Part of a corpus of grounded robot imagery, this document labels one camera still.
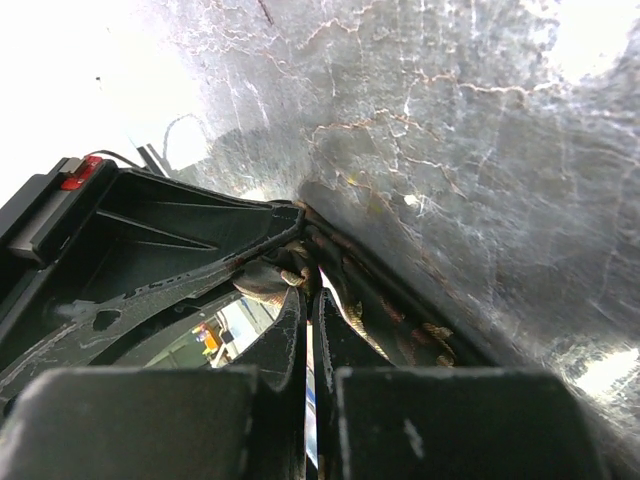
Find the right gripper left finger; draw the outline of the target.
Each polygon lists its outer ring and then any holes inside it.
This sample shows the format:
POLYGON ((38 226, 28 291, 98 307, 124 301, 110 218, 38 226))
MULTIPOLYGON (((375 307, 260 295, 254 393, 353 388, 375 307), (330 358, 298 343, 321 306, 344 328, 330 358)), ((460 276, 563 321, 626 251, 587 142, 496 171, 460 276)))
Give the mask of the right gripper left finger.
POLYGON ((52 369, 1 432, 5 479, 301 479, 307 307, 218 369, 52 369))

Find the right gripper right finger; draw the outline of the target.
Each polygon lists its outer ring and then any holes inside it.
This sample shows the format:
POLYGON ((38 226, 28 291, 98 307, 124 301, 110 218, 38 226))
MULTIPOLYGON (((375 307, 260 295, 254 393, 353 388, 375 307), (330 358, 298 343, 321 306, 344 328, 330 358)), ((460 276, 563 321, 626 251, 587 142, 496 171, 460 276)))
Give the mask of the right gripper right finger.
POLYGON ((317 456, 323 479, 605 479, 565 386, 541 371, 395 367, 313 306, 317 456))

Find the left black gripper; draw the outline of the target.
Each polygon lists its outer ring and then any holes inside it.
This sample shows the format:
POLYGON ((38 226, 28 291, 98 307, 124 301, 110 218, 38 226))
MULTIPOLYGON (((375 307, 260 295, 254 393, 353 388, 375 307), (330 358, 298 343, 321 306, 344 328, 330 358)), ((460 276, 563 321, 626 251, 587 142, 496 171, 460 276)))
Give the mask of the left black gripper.
POLYGON ((302 212, 100 156, 67 157, 1 207, 1 386, 99 362, 149 317, 297 236, 302 212))

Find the dark floral necktie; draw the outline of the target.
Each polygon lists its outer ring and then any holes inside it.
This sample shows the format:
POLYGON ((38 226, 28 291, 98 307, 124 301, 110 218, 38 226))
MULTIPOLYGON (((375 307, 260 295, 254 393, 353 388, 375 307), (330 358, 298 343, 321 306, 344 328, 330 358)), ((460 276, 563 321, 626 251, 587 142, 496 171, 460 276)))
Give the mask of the dark floral necktie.
POLYGON ((309 205, 296 206, 304 214, 300 236, 245 263, 233 280, 240 292, 260 303, 282 306, 289 288, 302 289, 311 300, 327 279, 344 322, 391 363, 493 365, 377 257, 309 205))

